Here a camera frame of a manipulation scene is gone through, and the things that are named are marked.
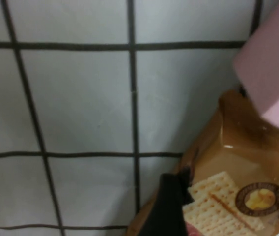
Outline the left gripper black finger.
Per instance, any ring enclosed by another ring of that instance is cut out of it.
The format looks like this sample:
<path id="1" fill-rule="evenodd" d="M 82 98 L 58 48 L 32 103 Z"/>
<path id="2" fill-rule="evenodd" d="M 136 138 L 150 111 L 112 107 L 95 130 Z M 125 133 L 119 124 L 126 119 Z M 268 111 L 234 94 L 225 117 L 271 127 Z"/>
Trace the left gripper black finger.
<path id="1" fill-rule="evenodd" d="M 187 227 L 182 207 L 194 201 L 188 187 L 194 178 L 190 168 L 183 168 L 177 174 L 162 174 L 157 198 L 140 236 L 186 236 Z"/>

